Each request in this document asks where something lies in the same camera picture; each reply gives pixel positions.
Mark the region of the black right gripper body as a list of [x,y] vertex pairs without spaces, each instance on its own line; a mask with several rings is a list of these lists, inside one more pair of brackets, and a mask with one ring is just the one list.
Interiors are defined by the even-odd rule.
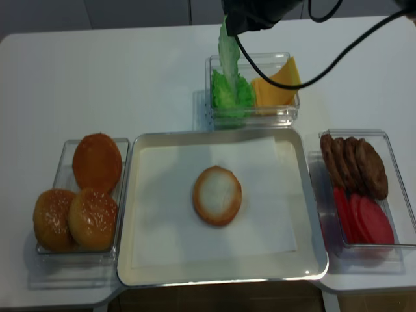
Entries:
[[227,35],[273,28],[302,3],[301,0],[224,0],[222,9]]

